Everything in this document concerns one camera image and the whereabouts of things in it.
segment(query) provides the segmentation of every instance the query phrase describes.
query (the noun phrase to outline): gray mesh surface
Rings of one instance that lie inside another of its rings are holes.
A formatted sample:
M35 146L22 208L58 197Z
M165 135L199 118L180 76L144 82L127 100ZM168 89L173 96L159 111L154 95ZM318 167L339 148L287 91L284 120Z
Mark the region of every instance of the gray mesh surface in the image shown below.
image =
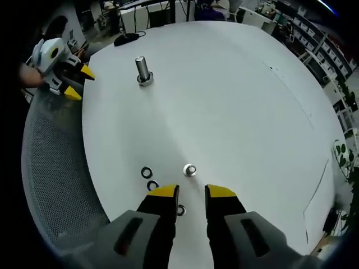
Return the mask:
M81 103L51 95L40 92L31 104L22 177L34 221L61 256L90 244L109 220L86 164Z

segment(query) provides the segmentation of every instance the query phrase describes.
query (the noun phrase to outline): white round table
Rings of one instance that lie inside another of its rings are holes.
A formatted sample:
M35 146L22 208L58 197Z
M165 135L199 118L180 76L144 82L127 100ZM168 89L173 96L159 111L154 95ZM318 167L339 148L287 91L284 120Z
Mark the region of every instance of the white round table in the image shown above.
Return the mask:
M140 87L135 58L154 83ZM236 192L310 253L334 199L332 153L344 141L322 88L289 50L253 26L188 22L146 31L92 56L82 125L100 202L113 221L145 198L149 166L179 184L187 212L176 222L169 268L213 268L204 184ZM197 167L186 178L183 167Z

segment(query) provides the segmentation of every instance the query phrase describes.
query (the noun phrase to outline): white tabletop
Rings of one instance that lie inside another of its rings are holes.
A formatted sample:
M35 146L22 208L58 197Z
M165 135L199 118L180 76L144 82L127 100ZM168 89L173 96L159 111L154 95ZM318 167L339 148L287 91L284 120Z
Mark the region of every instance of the white tabletop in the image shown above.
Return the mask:
M253 26L187 22L146 33L95 54L96 80L85 84L86 158L110 221L137 209L147 193L140 171L149 166L161 185L180 185L179 203L187 208L176 222L169 268L213 268L208 183L236 192L292 248L311 252L334 198L333 142L345 141L312 74ZM140 55L154 73L146 88L136 81ZM188 163L197 167L195 178L182 172ZM322 196L313 199L324 174Z

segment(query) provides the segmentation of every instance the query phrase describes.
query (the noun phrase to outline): chair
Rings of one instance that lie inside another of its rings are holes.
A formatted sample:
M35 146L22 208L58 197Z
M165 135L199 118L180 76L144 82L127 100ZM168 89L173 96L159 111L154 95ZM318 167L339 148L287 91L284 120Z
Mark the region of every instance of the chair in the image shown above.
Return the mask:
M59 258L89 247L109 223L85 159L81 108L81 102L38 90L22 142L27 204L40 235Z

